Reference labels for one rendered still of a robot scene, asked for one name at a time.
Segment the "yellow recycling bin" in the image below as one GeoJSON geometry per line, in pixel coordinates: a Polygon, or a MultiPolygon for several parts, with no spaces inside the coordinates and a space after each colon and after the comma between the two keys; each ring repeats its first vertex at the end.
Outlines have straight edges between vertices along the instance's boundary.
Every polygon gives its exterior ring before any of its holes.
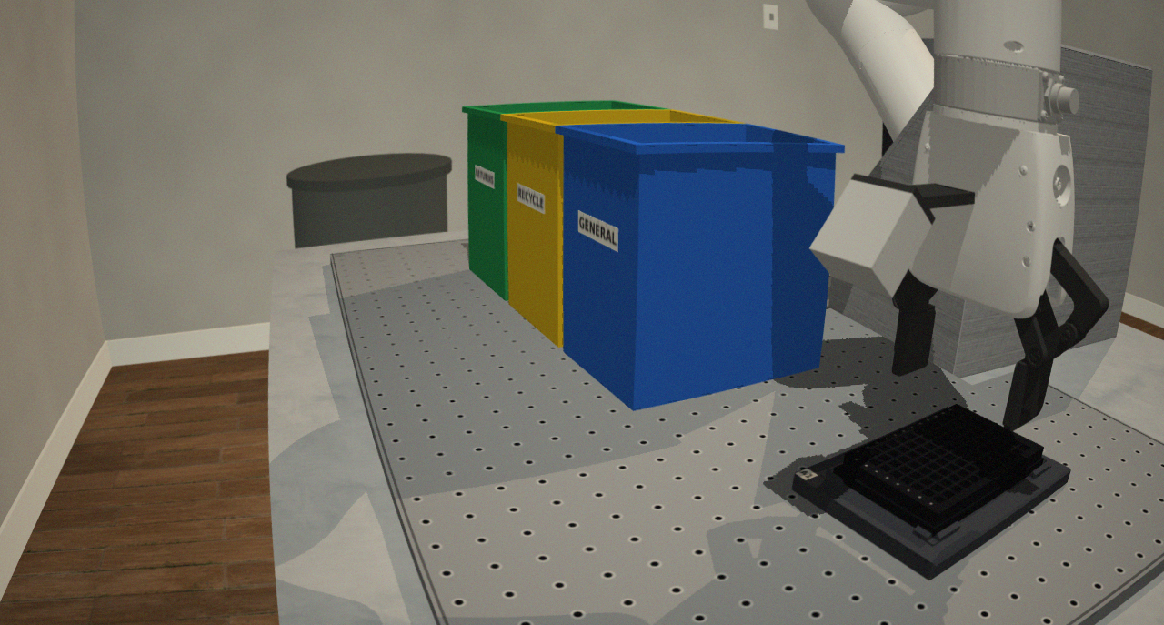
{"type": "Polygon", "coordinates": [[[508,122],[508,303],[559,348],[565,347],[565,135],[556,135],[556,125],[745,125],[665,108],[501,114],[501,122],[508,122]]]}

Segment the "blue bin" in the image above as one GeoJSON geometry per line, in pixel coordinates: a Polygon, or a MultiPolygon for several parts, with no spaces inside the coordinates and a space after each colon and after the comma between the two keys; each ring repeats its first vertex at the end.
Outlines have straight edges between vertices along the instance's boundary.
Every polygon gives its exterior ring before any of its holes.
{"type": "Polygon", "coordinates": [[[556,135],[569,358],[633,412],[819,368],[830,274],[809,248],[845,145],[728,123],[556,135]]]}

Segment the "green open-top bin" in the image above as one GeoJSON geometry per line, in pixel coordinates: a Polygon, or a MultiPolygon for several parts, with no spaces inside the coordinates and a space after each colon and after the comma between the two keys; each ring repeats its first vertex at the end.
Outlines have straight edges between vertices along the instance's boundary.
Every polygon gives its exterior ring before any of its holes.
{"type": "Polygon", "coordinates": [[[508,122],[501,122],[501,112],[535,114],[531,111],[587,111],[588,108],[637,111],[637,108],[661,107],[640,106],[622,100],[462,106],[463,114],[468,114],[469,269],[505,301],[508,301],[508,122]]]}

